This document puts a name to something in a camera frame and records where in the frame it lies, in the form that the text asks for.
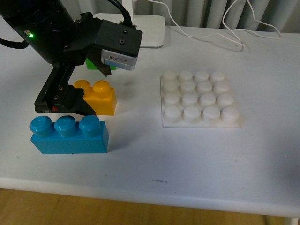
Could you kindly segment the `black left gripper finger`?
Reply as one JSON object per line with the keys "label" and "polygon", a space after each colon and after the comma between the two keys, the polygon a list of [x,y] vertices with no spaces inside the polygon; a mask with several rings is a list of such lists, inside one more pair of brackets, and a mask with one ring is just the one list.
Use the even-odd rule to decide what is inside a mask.
{"label": "black left gripper finger", "polygon": [[82,88],[75,88],[73,85],[69,85],[62,101],[62,112],[83,116],[96,115],[92,107],[83,99],[83,96],[84,90]]}

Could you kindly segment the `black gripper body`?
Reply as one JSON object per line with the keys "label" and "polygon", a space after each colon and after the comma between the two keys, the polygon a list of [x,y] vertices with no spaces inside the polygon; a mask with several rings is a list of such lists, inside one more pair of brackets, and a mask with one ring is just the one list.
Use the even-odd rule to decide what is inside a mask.
{"label": "black gripper body", "polygon": [[34,103],[37,113],[63,113],[62,101],[75,67],[85,63],[91,48],[99,48],[95,39],[101,21],[87,12],[81,14],[81,19],[75,24],[78,28],[75,38],[65,45],[62,56],[52,64],[53,69]]}

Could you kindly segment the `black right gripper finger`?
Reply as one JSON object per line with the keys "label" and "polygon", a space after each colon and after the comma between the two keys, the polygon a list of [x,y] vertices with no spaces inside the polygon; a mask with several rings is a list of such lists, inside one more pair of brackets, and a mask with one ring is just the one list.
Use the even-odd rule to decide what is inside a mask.
{"label": "black right gripper finger", "polygon": [[94,66],[105,76],[111,75],[111,68],[109,65],[104,64],[101,61],[101,52],[102,50],[99,48],[91,48],[87,55],[87,59],[89,59]]}

